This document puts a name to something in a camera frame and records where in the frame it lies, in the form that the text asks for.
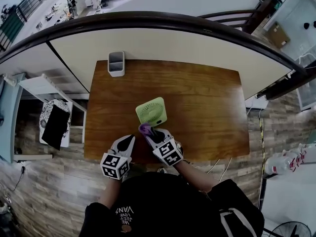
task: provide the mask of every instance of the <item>green fan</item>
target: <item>green fan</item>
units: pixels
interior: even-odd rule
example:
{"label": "green fan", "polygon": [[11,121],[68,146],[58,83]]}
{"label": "green fan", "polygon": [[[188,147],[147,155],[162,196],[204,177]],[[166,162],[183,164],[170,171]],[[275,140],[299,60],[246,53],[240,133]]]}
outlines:
{"label": "green fan", "polygon": [[167,113],[162,97],[137,106],[136,114],[141,124],[148,122],[151,126],[159,125],[167,120]]}

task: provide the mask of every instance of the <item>sneaker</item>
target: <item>sneaker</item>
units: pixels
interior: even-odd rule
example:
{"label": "sneaker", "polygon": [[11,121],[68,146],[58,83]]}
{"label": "sneaker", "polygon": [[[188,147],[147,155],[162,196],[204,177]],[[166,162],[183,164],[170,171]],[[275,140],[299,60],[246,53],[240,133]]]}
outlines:
{"label": "sneaker", "polygon": [[167,170],[164,168],[164,167],[160,167],[158,170],[157,170],[158,173],[163,173],[163,174],[168,174]]}

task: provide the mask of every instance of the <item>wooden tabletop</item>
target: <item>wooden tabletop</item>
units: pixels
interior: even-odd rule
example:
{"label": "wooden tabletop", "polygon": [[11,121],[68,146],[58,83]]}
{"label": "wooden tabletop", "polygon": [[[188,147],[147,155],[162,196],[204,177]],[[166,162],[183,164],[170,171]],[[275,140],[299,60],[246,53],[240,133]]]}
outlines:
{"label": "wooden tabletop", "polygon": [[159,125],[182,143],[189,161],[249,154],[246,108],[239,74],[233,70],[168,61],[126,60],[125,75],[113,78],[107,61],[96,64],[85,127],[84,157],[101,159],[112,143],[136,136],[132,162],[158,160],[135,108],[157,97],[168,120]]}

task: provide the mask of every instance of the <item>electric fan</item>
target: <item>electric fan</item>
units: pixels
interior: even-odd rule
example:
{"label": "electric fan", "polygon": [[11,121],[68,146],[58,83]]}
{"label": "electric fan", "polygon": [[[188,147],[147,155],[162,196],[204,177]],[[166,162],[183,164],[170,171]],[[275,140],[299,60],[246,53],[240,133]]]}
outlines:
{"label": "electric fan", "polygon": [[136,107],[136,114],[141,124],[157,126],[167,120],[167,113],[162,97],[155,98]]}
{"label": "electric fan", "polygon": [[305,224],[296,221],[289,221],[276,227],[272,233],[283,237],[311,237],[311,230]]}

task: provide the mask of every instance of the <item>chair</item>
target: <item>chair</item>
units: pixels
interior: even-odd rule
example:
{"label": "chair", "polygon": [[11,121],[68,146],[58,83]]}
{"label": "chair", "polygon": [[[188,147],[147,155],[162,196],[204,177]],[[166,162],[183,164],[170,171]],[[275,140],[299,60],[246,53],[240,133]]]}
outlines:
{"label": "chair", "polygon": [[[68,123],[68,132],[66,133],[66,136],[62,138],[61,141],[61,147],[69,147],[69,134],[70,134],[70,128],[79,128],[82,129],[82,143],[84,143],[84,130],[85,130],[85,119],[86,119],[86,113],[87,110],[76,103],[74,100],[69,98],[62,90],[60,90],[45,74],[42,74],[40,77],[36,78],[31,78],[31,79],[26,79],[22,80],[19,82],[20,86],[23,87],[25,90],[27,90],[29,93],[34,95],[36,98],[41,100],[43,104],[43,112],[45,111],[46,107],[53,103],[56,105],[56,100],[49,101],[49,97],[43,96],[47,94],[59,94],[62,98],[64,98],[66,102],[66,108],[68,107],[69,112],[70,112],[70,120]],[[72,109],[73,105],[76,106],[78,109],[83,111],[84,116],[83,116],[83,126],[70,126],[70,121],[71,121],[71,114],[72,114]],[[43,131],[40,130],[39,133],[39,141],[43,144],[47,144],[44,142],[41,137],[43,135]]]}

